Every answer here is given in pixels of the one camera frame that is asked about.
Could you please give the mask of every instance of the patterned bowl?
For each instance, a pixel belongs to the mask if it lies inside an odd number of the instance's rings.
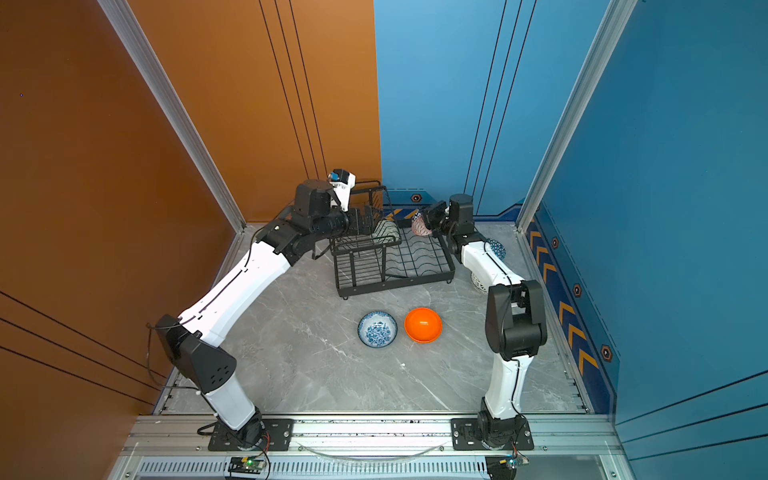
[[[380,349],[395,339],[397,322],[387,312],[371,312],[360,320],[357,335],[367,346]]]

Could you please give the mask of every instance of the bowl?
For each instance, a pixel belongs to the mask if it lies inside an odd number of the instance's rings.
[[[442,320],[434,310],[420,307],[406,316],[406,333],[414,342],[431,343],[442,333]]]
[[[380,349],[397,336],[397,322],[387,312],[371,312],[357,324],[357,335],[367,346]]]

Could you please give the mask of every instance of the black wire dish rack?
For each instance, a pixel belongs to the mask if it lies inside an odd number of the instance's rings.
[[[420,237],[413,233],[410,218],[388,220],[394,209],[386,187],[378,181],[363,183],[374,186],[358,184],[349,198],[357,234],[332,239],[330,244],[339,296],[451,283],[455,266],[442,235]]]

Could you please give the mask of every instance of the blue wall panel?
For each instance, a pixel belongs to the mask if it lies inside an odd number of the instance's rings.
[[[523,5],[520,22],[528,19],[524,15],[527,13],[525,6],[529,4],[524,2]],[[498,214],[528,194],[607,5],[607,0],[539,0],[536,3],[493,163],[488,170],[489,148],[480,169],[479,183],[482,184],[486,176],[488,178],[482,201],[479,200],[480,189],[475,196],[480,214]],[[515,57],[519,54],[524,34],[525,30],[518,23],[512,45]],[[514,74],[514,69],[510,69],[514,66],[507,67],[502,92],[509,92]],[[506,98],[499,101],[499,108],[504,106],[502,101]],[[498,128],[494,125],[492,133],[496,132]]]
[[[487,176],[480,214],[499,214],[519,202],[607,4],[510,0],[505,8],[502,0],[376,0],[385,184],[446,200],[467,184],[479,204]]]
[[[545,195],[621,356],[622,440],[768,397],[755,379],[632,420],[766,368],[765,25],[764,2],[638,2]],[[752,402],[746,388],[759,390]],[[767,422],[753,411],[627,450],[656,455]],[[643,474],[671,456],[634,462],[637,476],[681,478]]]
[[[441,200],[464,189],[503,5],[374,2],[387,187]]]
[[[630,462],[638,479],[714,480],[722,478],[765,478],[762,458],[768,438],[730,443]]]

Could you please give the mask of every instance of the gray marble floor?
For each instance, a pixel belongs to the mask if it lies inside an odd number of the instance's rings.
[[[505,262],[529,278],[509,223],[478,223],[502,242]],[[247,245],[243,245],[244,254]],[[263,412],[473,412],[491,378],[485,340],[485,294],[458,262],[452,283],[430,283],[339,298],[330,254],[305,255],[269,285],[230,331],[222,347],[237,358],[237,378]],[[402,328],[419,306],[443,320],[442,335],[414,343]],[[357,336],[366,313],[383,310],[400,326],[395,341],[372,349]],[[182,384],[190,384],[184,379]],[[209,412],[189,390],[173,391],[166,413]],[[525,380],[526,412],[581,411],[572,379],[552,341],[542,346]]]

